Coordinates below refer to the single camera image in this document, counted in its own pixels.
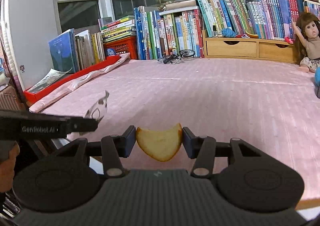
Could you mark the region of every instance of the red basket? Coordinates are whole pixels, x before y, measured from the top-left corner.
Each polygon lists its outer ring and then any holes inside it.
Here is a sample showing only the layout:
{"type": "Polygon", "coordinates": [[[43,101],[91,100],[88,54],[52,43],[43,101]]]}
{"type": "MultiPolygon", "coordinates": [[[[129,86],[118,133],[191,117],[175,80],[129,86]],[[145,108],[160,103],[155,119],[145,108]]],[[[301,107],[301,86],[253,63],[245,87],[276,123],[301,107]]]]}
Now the red basket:
{"type": "Polygon", "coordinates": [[[137,37],[136,36],[129,36],[127,38],[110,42],[104,43],[103,49],[106,51],[107,49],[113,49],[116,51],[116,54],[124,54],[130,53],[130,58],[137,60],[137,37]]]}

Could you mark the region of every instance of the drawer handle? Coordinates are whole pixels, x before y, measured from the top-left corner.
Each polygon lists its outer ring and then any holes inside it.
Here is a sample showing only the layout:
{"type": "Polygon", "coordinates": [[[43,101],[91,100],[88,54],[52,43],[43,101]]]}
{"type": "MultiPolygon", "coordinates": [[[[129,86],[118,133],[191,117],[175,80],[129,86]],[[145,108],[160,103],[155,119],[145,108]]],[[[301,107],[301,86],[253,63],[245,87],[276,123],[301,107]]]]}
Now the drawer handle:
{"type": "Polygon", "coordinates": [[[235,44],[239,43],[240,41],[224,41],[224,42],[229,45],[235,45],[235,44]]]}
{"type": "Polygon", "coordinates": [[[276,43],[275,45],[279,48],[286,48],[289,46],[288,44],[279,44],[279,43],[276,43]]]}

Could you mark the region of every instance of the pink bedsheet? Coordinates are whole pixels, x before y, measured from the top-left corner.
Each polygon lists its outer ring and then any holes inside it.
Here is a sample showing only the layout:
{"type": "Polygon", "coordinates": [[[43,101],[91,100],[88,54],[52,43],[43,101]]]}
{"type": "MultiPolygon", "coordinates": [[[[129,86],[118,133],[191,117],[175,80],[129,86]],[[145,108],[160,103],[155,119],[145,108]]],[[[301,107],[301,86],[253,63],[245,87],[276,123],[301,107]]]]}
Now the pink bedsheet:
{"type": "MultiPolygon", "coordinates": [[[[320,198],[320,99],[313,75],[297,66],[258,60],[195,59],[181,64],[130,60],[82,85],[44,113],[84,115],[110,92],[108,113],[89,141],[122,134],[129,125],[164,130],[177,122],[195,135],[228,142],[242,138],[297,170],[302,199],[320,198]]],[[[183,147],[170,161],[147,156],[136,143],[126,168],[185,168],[194,163],[183,147]]],[[[215,170],[226,166],[215,163],[215,170]]]]}

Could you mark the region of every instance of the doll hair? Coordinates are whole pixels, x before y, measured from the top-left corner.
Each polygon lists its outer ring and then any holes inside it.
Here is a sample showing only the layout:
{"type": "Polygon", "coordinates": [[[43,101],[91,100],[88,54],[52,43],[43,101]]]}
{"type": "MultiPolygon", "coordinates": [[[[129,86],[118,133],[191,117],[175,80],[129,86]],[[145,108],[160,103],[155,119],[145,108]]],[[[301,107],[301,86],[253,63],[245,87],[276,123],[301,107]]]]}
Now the doll hair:
{"type": "MultiPolygon", "coordinates": [[[[304,29],[306,28],[306,26],[308,24],[310,24],[311,22],[314,22],[316,24],[316,27],[319,30],[319,37],[320,37],[320,23],[319,23],[319,19],[311,13],[306,13],[306,12],[302,12],[296,22],[297,27],[300,28],[301,30],[301,34],[303,35],[303,37],[305,39],[308,39],[306,32],[304,31],[304,29]]],[[[307,51],[304,48],[304,46],[302,45],[302,43],[300,42],[300,39],[298,37],[296,37],[295,41],[294,41],[294,46],[297,49],[298,53],[300,54],[300,56],[307,56],[307,51]]]]}

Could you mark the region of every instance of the magazine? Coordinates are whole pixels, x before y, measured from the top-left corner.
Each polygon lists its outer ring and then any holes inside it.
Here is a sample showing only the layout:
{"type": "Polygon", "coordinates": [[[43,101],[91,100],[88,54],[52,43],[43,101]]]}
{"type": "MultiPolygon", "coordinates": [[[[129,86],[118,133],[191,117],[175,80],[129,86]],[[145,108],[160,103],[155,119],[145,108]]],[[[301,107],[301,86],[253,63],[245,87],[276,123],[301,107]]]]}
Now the magazine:
{"type": "Polygon", "coordinates": [[[50,69],[49,73],[36,85],[32,86],[29,90],[27,90],[27,92],[38,93],[39,91],[43,90],[44,88],[47,88],[48,86],[50,86],[51,84],[59,80],[62,76],[67,74],[70,70],[66,72],[60,72],[54,69],[50,69]]]}

